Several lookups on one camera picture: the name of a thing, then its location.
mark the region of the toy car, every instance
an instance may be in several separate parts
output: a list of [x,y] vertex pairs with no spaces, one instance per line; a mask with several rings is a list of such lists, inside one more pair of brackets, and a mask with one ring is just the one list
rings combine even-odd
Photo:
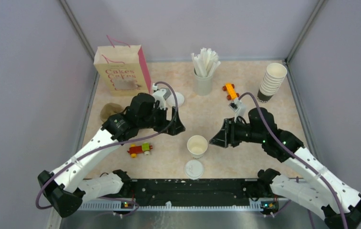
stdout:
[[130,154],[132,158],[136,158],[137,154],[144,153],[145,155],[151,154],[152,145],[150,145],[148,142],[143,143],[140,146],[136,146],[132,144],[130,148],[127,150],[127,152]]
[[234,100],[239,97],[239,93],[236,93],[234,88],[235,88],[235,85],[230,84],[230,83],[226,83],[225,86],[222,87],[223,91],[228,92],[228,95],[227,95],[228,100]]

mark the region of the brown object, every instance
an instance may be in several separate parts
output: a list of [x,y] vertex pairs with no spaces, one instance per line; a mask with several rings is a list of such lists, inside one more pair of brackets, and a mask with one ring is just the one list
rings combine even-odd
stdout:
[[100,111],[100,120],[104,123],[111,115],[120,113],[121,111],[123,111],[123,108],[120,105],[108,103],[104,105]]

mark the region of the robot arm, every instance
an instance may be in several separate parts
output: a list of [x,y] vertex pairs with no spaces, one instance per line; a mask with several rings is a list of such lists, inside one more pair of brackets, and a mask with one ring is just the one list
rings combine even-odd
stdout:
[[235,117],[224,120],[221,130],[210,140],[210,144],[227,148],[229,145],[236,147],[241,142],[259,143],[269,156],[294,169],[307,181],[307,184],[298,184],[276,170],[267,169],[258,173],[258,181],[263,186],[259,189],[289,198],[317,214],[329,228],[341,229],[343,225],[338,205],[329,188],[320,179],[322,176],[337,193],[349,228],[356,228],[360,224],[361,193],[359,191],[349,187],[331,173],[291,132],[278,129],[273,115],[265,108],[260,109],[271,131],[291,152],[314,167],[319,172],[318,174],[293,158],[273,139],[263,124],[257,108],[249,111],[249,123],[247,123],[242,118],[246,108],[238,98],[230,104],[230,107],[235,111]]
[[[73,163],[43,192],[61,217],[70,216],[83,202],[118,193],[126,183],[131,181],[121,170],[96,179],[84,180],[84,178],[109,153],[118,149],[130,138],[137,136],[140,129],[151,128],[156,132],[169,135],[177,135],[185,131],[174,107],[172,107],[172,120],[166,119],[165,99],[171,94],[169,90],[165,88],[158,90],[156,85],[153,86],[153,90],[153,95],[139,93],[123,112],[110,116],[96,135],[64,164],[51,172],[44,170],[38,175],[38,181],[42,187],[54,174],[64,169],[69,163]],[[113,143],[122,144],[104,147]],[[97,148],[101,150],[83,157]]]

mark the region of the stacked paper cups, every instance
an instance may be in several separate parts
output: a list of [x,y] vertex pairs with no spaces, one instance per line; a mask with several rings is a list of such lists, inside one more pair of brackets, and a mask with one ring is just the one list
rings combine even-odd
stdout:
[[271,63],[267,66],[265,76],[259,87],[258,100],[266,103],[278,91],[287,75],[287,69],[282,64]]

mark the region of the orange toy car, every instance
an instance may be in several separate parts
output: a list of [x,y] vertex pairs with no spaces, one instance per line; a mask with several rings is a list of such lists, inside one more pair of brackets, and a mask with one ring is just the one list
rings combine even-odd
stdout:
[[226,83],[225,86],[222,87],[223,91],[228,92],[228,95],[227,95],[228,100],[234,100],[239,97],[239,93],[236,93],[234,88],[235,88],[235,85],[230,84],[230,83]]

